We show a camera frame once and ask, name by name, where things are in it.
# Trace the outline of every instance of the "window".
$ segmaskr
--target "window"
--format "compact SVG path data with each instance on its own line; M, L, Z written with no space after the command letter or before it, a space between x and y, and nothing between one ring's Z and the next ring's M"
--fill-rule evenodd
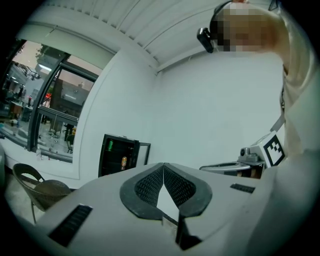
M79 118L93 81L61 69L52 81L42 105Z
M14 45L1 80L0 133L72 163L78 119L102 70L47 45L19 39Z
M0 131L26 147L33 102L51 68L64 54L39 43L17 39L1 83Z
M59 116L49 117L41 115L37 146L43 155L70 159L77 126Z

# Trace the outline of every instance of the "headset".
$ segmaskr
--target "headset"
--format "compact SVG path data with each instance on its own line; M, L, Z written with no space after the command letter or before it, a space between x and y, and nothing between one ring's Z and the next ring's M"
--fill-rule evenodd
M212 22L216 22L216 17L218 15L218 13L229 3L231 3L232 0L229 0L227 2L224 2L220 5L218 5L215 9L214 9L214 13L213 13L213 16L212 16L212 19L211 19L211 23ZM196 38L200 41L200 43L202 44L202 46L205 48L205 50L212 54L214 52L214 48L217 48L215 46L215 43L214 43L214 39L211 38L210 36L210 31L208 28L199 28L198 29L198 32L196 34Z

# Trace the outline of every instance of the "white ceiling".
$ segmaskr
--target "white ceiling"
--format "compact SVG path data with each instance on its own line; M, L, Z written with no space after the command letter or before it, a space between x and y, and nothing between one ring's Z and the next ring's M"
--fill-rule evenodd
M112 36L122 40L125 35L127 43L143 52L150 65L160 71L204 50L197 40L197 30L209 26L214 8L222 2L224 0L48 0L43 5L97 20L106 31L112 30ZM250 1L265 9L270 2ZM114 52L119 50L115 44L105 44Z

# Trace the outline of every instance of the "black vent grille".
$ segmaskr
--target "black vent grille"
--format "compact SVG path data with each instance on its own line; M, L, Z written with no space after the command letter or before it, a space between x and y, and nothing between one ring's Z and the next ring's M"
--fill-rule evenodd
M196 193L196 186L192 182L166 166L163 167L163 178L165 187L177 207Z
M90 206L78 205L49 237L64 247L68 246L91 211Z
M241 184L237 184L237 183L232 184L230 186L230 188L235 189L235 190L240 190L240 191L243 191L243 192L247 192L247 193L250 193L250 194L252 194L255 191L255 187L245 186L245 185L241 185Z
M162 166L139 180L134 187L136 195L151 206L157 207L159 192L164 184Z

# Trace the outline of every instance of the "white wall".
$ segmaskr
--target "white wall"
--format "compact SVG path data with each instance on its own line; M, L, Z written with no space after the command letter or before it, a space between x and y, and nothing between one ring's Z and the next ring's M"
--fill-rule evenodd
M236 161L269 132L280 116L281 60L233 54L203 54L158 75L148 163Z
M73 167L81 183L98 177L104 134L146 141L155 74L120 50L95 82L82 109L74 140Z

